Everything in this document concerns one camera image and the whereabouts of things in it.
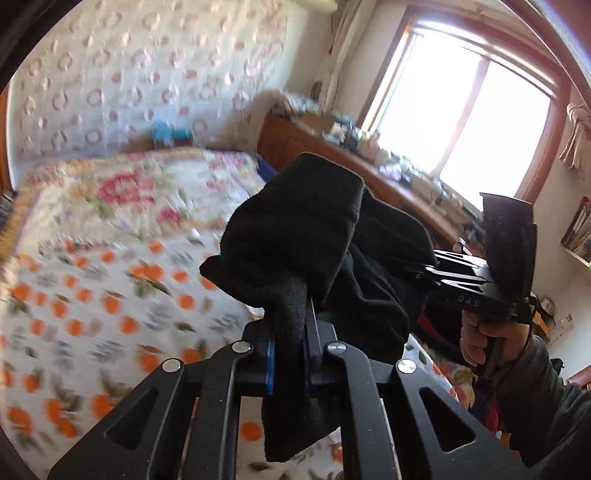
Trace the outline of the grey sleeve forearm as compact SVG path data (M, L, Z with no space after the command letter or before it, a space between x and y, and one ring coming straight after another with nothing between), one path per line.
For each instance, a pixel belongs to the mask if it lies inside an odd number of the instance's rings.
M590 392L562 383L539 337L490 380L510 445L535 479L590 477Z

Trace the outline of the right hand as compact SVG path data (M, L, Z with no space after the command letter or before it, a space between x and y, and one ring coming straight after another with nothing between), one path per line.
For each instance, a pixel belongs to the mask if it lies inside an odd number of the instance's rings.
M515 321L486 323L475 313L462 312L460 348L464 359L472 367L484 366L489 358L486 352L491 343L501 344L496 364L499 367L518 359L526 348L531 327Z

